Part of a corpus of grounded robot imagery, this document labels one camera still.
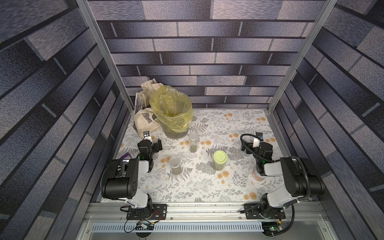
brick wallpaper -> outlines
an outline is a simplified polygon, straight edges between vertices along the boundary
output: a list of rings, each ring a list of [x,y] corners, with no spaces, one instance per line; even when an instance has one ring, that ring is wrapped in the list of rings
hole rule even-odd
[[[274,111],[339,239],[384,239],[383,16],[383,1],[339,0]]]
[[[265,108],[324,1],[89,5],[133,101],[140,84],[155,78],[191,96],[194,107]]]
[[[75,239],[127,105],[75,0],[0,19],[0,239]]]

metal vent grille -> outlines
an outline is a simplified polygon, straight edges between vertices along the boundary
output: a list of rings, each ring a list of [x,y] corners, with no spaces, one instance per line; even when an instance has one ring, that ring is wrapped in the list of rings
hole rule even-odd
[[[125,230],[131,231],[136,223],[127,223]],[[124,223],[95,223],[92,232],[124,232]],[[142,228],[136,232],[147,232]],[[154,232],[263,232],[261,222],[177,222],[155,224]]]

purple object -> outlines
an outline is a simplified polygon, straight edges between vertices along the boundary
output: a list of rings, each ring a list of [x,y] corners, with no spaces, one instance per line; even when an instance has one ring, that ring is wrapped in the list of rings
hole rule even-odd
[[[127,152],[126,154],[124,154],[123,156],[121,156],[121,157],[119,158],[119,160],[125,159],[127,156],[129,156],[130,158],[132,158],[131,155],[129,154],[129,152]]]

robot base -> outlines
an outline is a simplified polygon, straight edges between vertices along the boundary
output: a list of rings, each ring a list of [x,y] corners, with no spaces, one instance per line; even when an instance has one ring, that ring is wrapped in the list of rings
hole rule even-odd
[[[152,199],[148,196],[147,207],[142,209],[128,208],[127,220],[165,220],[167,217],[167,205],[166,204],[152,204]]]
[[[250,209],[251,207],[257,205],[258,203],[253,204],[244,204],[244,209]],[[262,212],[260,209],[260,206],[250,210],[249,212],[245,213],[245,216],[247,219],[285,219],[285,213],[283,208],[268,208]]]

table surface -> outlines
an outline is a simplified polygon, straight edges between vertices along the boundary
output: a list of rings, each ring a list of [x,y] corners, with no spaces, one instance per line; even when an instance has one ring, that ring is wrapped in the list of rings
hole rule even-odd
[[[180,140],[169,139],[162,129],[151,133],[153,141],[161,139],[163,150],[154,154],[154,167],[150,173],[139,174],[138,188],[152,197],[153,202],[254,202],[264,193],[282,186],[282,177],[267,177],[257,182],[252,177],[255,159],[242,152],[240,135],[262,132],[264,140],[273,145],[272,159],[282,157],[280,148],[262,109],[194,109],[192,131],[199,134],[199,148],[189,151],[188,135]],[[128,124],[119,155],[139,153],[141,140]],[[222,171],[212,168],[212,156],[217,150],[228,154]],[[169,158],[181,159],[182,173],[173,175]],[[118,202],[102,199],[102,202]]]

